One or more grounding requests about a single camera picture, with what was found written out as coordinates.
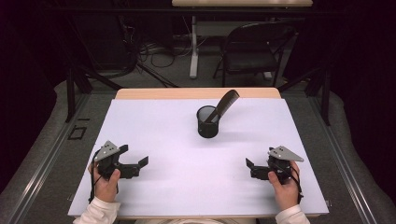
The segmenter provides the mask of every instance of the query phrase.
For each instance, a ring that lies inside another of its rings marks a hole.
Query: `chair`
[[[294,27],[286,23],[251,23],[234,29],[221,48],[221,59],[213,78],[223,62],[222,87],[225,86],[226,74],[256,75],[264,72],[275,72],[275,86],[283,49],[295,33]],[[273,43],[277,46],[275,50],[270,48]]]

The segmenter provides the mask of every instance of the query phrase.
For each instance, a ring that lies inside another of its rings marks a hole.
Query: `gray carpet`
[[[220,78],[213,79],[211,77],[219,59],[218,52],[213,49],[216,47],[210,45],[200,47],[200,56],[202,57],[199,61],[197,79],[190,79],[188,76],[190,57],[187,56],[177,57],[172,65],[161,69],[152,66],[149,58],[145,64],[155,68],[158,73],[181,87],[219,87]],[[155,57],[153,61],[158,65],[171,62],[167,56],[156,55]],[[138,69],[128,76],[113,80],[128,88],[160,88],[163,86],[147,73],[139,72]],[[270,81],[261,76],[235,76],[230,77],[227,84],[229,86],[265,87],[270,84]],[[70,194],[76,192],[82,174],[86,172],[85,165],[93,143],[100,131],[110,101],[115,95],[115,92],[109,87],[96,80],[92,80],[92,85],[94,92],[91,95],[88,97],[79,95],[80,102],[83,102],[81,110],[68,124],[68,129],[64,128],[67,112],[65,84],[62,83],[57,87],[58,103],[51,118],[37,138],[20,170],[0,195],[2,210],[0,223],[7,223],[8,220],[18,220],[20,223],[71,223],[73,221],[73,218],[67,216],[71,204],[71,201],[67,199]],[[357,206],[352,200],[350,189],[347,188],[345,180],[340,175],[339,167],[334,161],[331,141],[321,125],[321,120],[318,119],[318,111],[313,106],[316,99],[306,98],[302,94],[300,86],[283,93],[282,97],[287,100],[290,107],[324,198],[332,202],[332,207],[329,208],[330,214],[311,218],[311,223],[365,223],[361,219]],[[375,184],[369,171],[354,151],[350,142],[342,101],[333,94],[330,120],[334,137],[343,149],[347,163],[360,183],[361,191],[365,195],[377,223],[394,223],[396,208],[387,195]],[[83,137],[78,139],[83,130],[85,130]],[[65,132],[65,139],[60,141],[58,136],[62,132]],[[36,174],[37,169],[41,168],[42,162],[54,146],[59,148],[58,154],[50,160],[52,164],[49,166],[49,172],[42,176],[45,180],[44,184],[39,186],[36,194],[29,201],[30,203],[26,205],[26,209],[22,210],[24,212],[18,213],[20,218],[10,219],[12,215],[15,215],[16,206],[24,204],[19,199],[23,196],[32,176]],[[261,223],[275,223],[275,221],[269,218],[262,219]]]

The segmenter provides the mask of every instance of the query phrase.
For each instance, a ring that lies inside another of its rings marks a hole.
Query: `desk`
[[[250,177],[245,158],[266,165],[268,147],[279,145],[292,148],[305,159],[299,163],[303,210],[309,216],[329,212],[277,89],[236,88],[241,97],[221,118],[219,134],[212,139],[198,134],[196,111],[203,105],[216,105],[227,90],[118,92],[92,154],[110,140],[117,146],[129,146],[129,151],[120,156],[121,163],[135,163],[149,156],[148,166],[139,177],[120,180],[118,218],[272,217],[279,212],[272,186]],[[86,172],[69,216],[82,214],[90,190]]]
[[[172,5],[174,7],[311,7],[312,0],[173,0]],[[225,27],[224,31],[221,32],[227,35],[231,32],[235,26]],[[195,16],[192,16],[191,23],[191,35],[192,35],[192,55],[191,55],[191,68],[190,78],[197,78],[198,74],[198,48],[197,48],[197,20]]]

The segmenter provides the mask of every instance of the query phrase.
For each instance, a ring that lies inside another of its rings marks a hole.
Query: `cable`
[[[155,56],[155,55],[158,55],[158,54],[160,54],[160,53],[153,53],[153,54],[151,54],[150,63],[151,63],[154,67],[157,67],[157,68],[165,68],[165,67],[171,66],[171,65],[175,62],[175,55],[174,55],[172,52],[170,52],[170,56],[172,57],[172,61],[171,61],[169,64],[166,64],[166,65],[163,65],[163,66],[156,65],[156,64],[154,63],[154,56]]]
[[[91,161],[91,195],[90,195],[90,198],[88,199],[88,202],[89,202],[89,203],[91,203],[92,200],[93,200],[93,198],[95,197],[95,184],[96,184],[96,182],[101,178],[101,176],[100,176],[96,181],[94,181],[94,176],[93,176],[93,168],[94,168],[94,165],[95,165],[95,160],[94,160],[94,158],[95,158],[96,155],[99,153],[99,151],[100,151],[100,150],[97,150],[97,151],[95,152],[95,154],[94,154],[93,157],[92,157],[92,161]]]
[[[172,83],[170,80],[168,80],[166,77],[161,76],[156,71],[152,70],[149,67],[146,67],[142,63],[138,63],[137,66],[140,67],[143,71],[147,72],[152,77],[154,77],[155,79],[159,80],[163,84],[164,87],[166,87],[166,88],[168,86],[175,87],[175,88],[179,87],[178,85],[176,85],[176,84]]]
[[[185,44],[184,47],[182,48],[182,51],[179,52],[179,53],[176,53],[176,56],[177,56],[177,57],[184,57],[184,56],[186,56],[186,55],[188,55],[188,54],[190,53],[191,48],[192,48],[192,44],[191,44],[192,42],[191,42],[191,39],[189,38],[189,36],[190,36],[190,34],[187,35],[188,41],[185,41],[186,44]],[[189,51],[187,51],[187,53],[185,53],[185,54],[181,54],[181,53],[183,53],[186,49],[188,49]]]
[[[188,37],[190,38],[189,40],[190,40],[190,47],[189,47],[189,51],[187,51],[187,53],[185,53],[185,54],[183,54],[183,55],[179,55],[179,57],[184,57],[184,56],[186,56],[186,55],[188,55],[188,54],[190,54],[190,52],[191,52],[191,50],[192,50],[192,39],[191,39],[191,36],[192,36],[192,33],[190,32],[190,28],[189,28],[189,25],[187,25],[187,23],[186,23],[186,19],[184,18],[184,17],[182,17],[183,18],[183,21],[184,21],[184,24],[186,25],[186,29],[187,29],[187,31],[188,31]]]
[[[102,178],[102,176],[99,176],[99,178],[95,181],[95,183],[93,184],[94,186],[96,185],[96,183]]]

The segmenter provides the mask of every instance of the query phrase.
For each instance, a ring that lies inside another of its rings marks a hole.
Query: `black wrist strap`
[[[290,166],[290,168],[297,174],[297,177],[298,177],[298,179],[296,179],[296,178],[294,178],[294,176],[292,174],[290,174],[290,177],[297,184],[297,187],[298,187],[297,203],[300,203],[301,199],[304,197],[303,190],[301,189],[301,185],[300,185],[300,176],[299,176],[298,172],[292,166]]]
[[[95,164],[94,158],[96,157],[96,155],[99,153],[100,150],[97,150],[95,152],[95,154],[92,157],[92,161],[91,161],[91,195],[90,198],[88,199],[88,202],[91,203],[93,198],[95,197],[95,180],[94,180],[94,176],[93,176],[93,166]]]

